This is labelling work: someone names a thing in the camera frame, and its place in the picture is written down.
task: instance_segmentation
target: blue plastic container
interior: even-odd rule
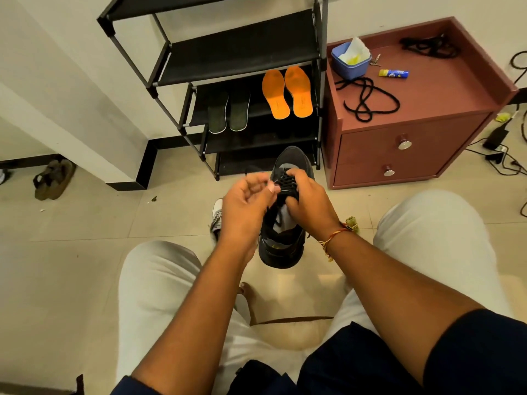
[[[372,56],[370,55],[368,59],[356,65],[348,65],[341,61],[339,56],[346,52],[351,43],[351,41],[342,43],[331,50],[331,55],[333,56],[332,68],[340,77],[342,77],[342,79],[346,80],[352,80],[356,77],[365,75],[368,70],[369,62],[372,60]]]

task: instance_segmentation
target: hand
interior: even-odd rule
[[[223,197],[218,246],[241,251],[246,265],[254,256],[267,208],[279,192],[268,173],[251,173],[236,182]]]
[[[299,201],[287,197],[289,213],[317,241],[326,241],[333,232],[342,228],[326,190],[302,169],[290,169],[287,174],[295,177],[300,195]]]

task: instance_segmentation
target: insole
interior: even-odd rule
[[[218,134],[227,128],[227,102],[229,94],[227,92],[218,92],[209,96],[209,132]]]
[[[233,132],[241,132],[247,127],[251,92],[247,88],[237,88],[230,92],[230,100],[230,128]]]
[[[268,70],[262,81],[262,91],[271,107],[275,119],[285,119],[291,113],[289,105],[284,98],[284,77],[279,70]]]
[[[286,71],[286,87],[293,97],[293,112],[299,118],[313,113],[311,84],[309,77],[299,66],[291,66]]]

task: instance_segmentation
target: bare foot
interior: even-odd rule
[[[253,306],[256,300],[256,292],[254,291],[253,287],[248,285],[246,282],[242,282],[240,284],[240,288],[238,288],[238,294],[243,295],[243,297],[247,300],[247,305],[249,306],[249,315],[251,316],[249,325],[255,325],[256,317],[254,316]]]

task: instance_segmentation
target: orange insole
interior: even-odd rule
[[[291,66],[286,71],[286,87],[293,97],[293,112],[299,118],[313,113],[311,84],[309,77],[299,66]]]
[[[279,70],[268,70],[262,81],[262,91],[275,119],[285,119],[291,113],[284,98],[284,77]]]

